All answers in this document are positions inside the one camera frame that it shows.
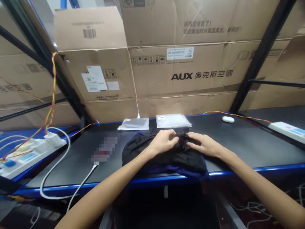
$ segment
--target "hand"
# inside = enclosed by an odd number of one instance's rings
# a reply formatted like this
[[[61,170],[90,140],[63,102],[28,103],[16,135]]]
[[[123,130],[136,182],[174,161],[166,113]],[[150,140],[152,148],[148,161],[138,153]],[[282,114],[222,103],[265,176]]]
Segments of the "hand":
[[[198,150],[199,152],[205,155],[218,157],[222,159],[224,154],[228,154],[231,152],[230,150],[223,147],[222,145],[220,145],[218,142],[214,141],[212,138],[210,138],[207,135],[201,135],[193,132],[188,132],[187,135],[190,138],[201,142],[200,146],[190,142],[188,142],[187,145],[192,149]]]
[[[160,130],[160,132],[155,136],[153,141],[146,148],[152,155],[152,158],[157,154],[166,152],[174,147],[175,144],[178,143],[179,137],[173,136],[176,132],[171,130]]]

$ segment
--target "power strip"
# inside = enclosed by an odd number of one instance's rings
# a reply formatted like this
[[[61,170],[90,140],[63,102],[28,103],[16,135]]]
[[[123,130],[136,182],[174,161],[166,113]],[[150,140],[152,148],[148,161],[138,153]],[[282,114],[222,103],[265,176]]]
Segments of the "power strip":
[[[2,169],[0,169],[0,176],[3,176],[7,179],[13,179],[14,177],[18,176],[20,173],[24,172],[28,168],[32,167],[33,165],[40,162],[45,157],[49,156],[50,154],[52,154],[53,152],[55,152],[65,144],[67,144],[67,142],[62,139],[60,139],[60,141],[57,142],[56,145],[48,144],[45,139],[39,139],[39,140],[40,140],[39,144],[43,145],[47,150],[45,150],[44,152],[39,152],[39,148],[37,148],[36,150],[32,149],[32,151],[29,152],[28,154],[24,156],[20,156],[16,160],[13,160],[13,163],[15,163],[15,165],[11,167],[2,166]]]
[[[274,122],[269,124],[270,129],[273,129],[281,134],[284,134],[298,142],[305,144],[305,130],[291,126],[284,122]]]

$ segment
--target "black table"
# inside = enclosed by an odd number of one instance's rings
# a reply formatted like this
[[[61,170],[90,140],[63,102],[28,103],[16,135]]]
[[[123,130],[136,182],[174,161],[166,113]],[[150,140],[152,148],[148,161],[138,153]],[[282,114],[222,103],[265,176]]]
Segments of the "black table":
[[[265,119],[270,122],[285,122],[292,126],[305,129],[305,106],[264,108],[256,110],[239,111],[242,116]],[[261,125],[269,123],[257,120]]]
[[[189,116],[187,119],[193,124],[192,132],[207,134],[223,146],[235,152],[252,168],[294,165],[305,166],[305,152],[288,142],[252,125],[241,118],[235,118],[235,122],[226,123],[221,120],[223,114]],[[108,141],[116,144],[107,163],[99,165],[87,180],[84,188],[92,188],[101,182],[122,165],[122,150],[125,144],[132,138],[136,131],[116,130],[120,123],[94,125],[79,137],[72,145],[66,158],[50,173],[46,179],[44,192],[47,195],[65,196],[73,193],[78,185],[92,168],[90,158],[93,153]],[[150,128],[156,128],[156,120],[150,120]],[[15,194],[28,197],[39,197],[39,186],[49,169],[61,158],[59,156],[43,171],[33,178],[23,190]],[[221,174],[229,168],[219,159],[205,157],[207,169],[210,174]],[[168,179],[168,174],[157,174],[155,177]],[[134,180],[135,183],[148,182],[146,177]]]

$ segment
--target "clear plastic bag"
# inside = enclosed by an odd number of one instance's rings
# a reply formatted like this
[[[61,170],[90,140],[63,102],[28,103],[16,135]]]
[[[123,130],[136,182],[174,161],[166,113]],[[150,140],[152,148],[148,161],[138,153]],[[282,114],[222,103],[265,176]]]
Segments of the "clear plastic bag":
[[[148,130],[149,119],[124,119],[118,130]]]
[[[192,124],[183,114],[156,115],[157,128],[191,127]]]

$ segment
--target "blue fabric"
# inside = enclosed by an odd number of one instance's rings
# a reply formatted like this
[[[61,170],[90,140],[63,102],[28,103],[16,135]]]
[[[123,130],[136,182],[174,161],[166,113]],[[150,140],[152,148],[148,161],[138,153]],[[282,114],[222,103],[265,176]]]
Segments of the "blue fabric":
[[[139,131],[131,138],[131,140],[136,136],[144,136],[144,134],[141,131]],[[188,171],[179,166],[172,166],[170,164],[156,164],[154,166],[151,166],[150,168],[145,169],[143,172],[149,173],[149,174],[174,172],[174,173],[184,175],[186,177],[195,177],[199,180],[210,179],[210,175],[207,170],[206,170],[205,174],[200,174],[200,173],[194,173],[194,172]]]

